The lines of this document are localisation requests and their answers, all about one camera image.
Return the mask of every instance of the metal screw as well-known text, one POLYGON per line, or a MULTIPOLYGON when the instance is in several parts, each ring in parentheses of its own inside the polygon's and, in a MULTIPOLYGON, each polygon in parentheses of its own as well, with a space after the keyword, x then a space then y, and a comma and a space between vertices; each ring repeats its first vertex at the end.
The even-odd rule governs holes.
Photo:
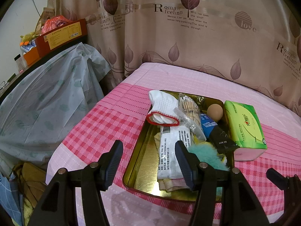
POLYGON ((237 167, 232 168, 232 172, 235 174, 239 174, 240 170, 237 167))
POLYGON ((64 174, 66 171, 66 168, 60 168, 58 169, 58 174, 64 174))
POLYGON ((92 162, 92 163, 90 164, 90 167, 92 167, 92 168, 98 167, 98 162, 96 162, 96 161, 92 162))
POLYGON ((201 168, 206 168, 208 167, 208 164, 206 162, 200 162, 200 165, 199 165, 201 168))

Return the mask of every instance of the white plastic cover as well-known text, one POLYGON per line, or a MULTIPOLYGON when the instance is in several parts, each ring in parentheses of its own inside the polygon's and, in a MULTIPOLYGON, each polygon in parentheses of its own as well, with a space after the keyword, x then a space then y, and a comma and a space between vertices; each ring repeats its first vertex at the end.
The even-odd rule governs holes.
POLYGON ((109 64, 79 43, 26 76, 0 105, 0 172, 19 162, 46 165, 70 130, 104 96, 109 64))

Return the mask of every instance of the stuffed toy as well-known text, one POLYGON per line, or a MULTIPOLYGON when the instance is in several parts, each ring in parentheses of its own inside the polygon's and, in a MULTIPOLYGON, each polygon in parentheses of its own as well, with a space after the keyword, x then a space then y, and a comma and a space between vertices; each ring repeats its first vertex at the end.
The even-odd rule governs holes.
POLYGON ((34 38, 36 38, 37 36, 35 35, 34 32, 31 32, 29 34, 26 34, 26 35, 22 35, 20 36, 22 38, 22 42, 20 43, 20 46, 23 46, 23 45, 28 45, 30 43, 30 41, 34 38))
MULTIPOLYGON (((188 151, 194 153, 200 161, 208 163, 214 169, 229 171, 229 168, 224 161, 221 161, 220 155, 217 153, 216 148, 211 143, 202 142, 195 145, 189 146, 188 151)), ((216 197, 221 198, 222 196, 222 187, 216 188, 216 197)))

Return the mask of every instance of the blue package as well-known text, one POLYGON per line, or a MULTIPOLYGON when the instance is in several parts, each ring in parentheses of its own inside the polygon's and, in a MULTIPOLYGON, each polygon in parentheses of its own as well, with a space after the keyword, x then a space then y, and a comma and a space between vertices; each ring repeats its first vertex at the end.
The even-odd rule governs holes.
POLYGON ((31 43, 30 43, 33 47, 36 47, 36 39, 32 39, 31 43))
POLYGON ((34 48, 34 46, 30 45, 30 44, 27 44, 27 45, 23 45, 20 47, 21 50, 25 53, 28 53, 31 49, 34 48))
POLYGON ((225 154, 228 151, 234 151, 239 148, 208 115, 201 112, 200 120, 206 138, 214 145, 219 154, 225 154))
POLYGON ((212 132, 214 126, 217 126, 217 123, 204 113, 200 114, 200 119, 204 134, 206 138, 209 138, 210 133, 212 132))

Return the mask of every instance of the yellow towel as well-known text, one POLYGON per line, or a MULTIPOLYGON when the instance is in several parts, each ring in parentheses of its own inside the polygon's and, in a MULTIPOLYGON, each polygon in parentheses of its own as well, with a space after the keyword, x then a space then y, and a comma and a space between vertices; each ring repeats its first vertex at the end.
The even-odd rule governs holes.
POLYGON ((27 198, 24 198, 23 200, 23 208, 24 208, 24 224, 25 226, 28 225, 30 216, 33 213, 33 206, 29 202, 27 198))

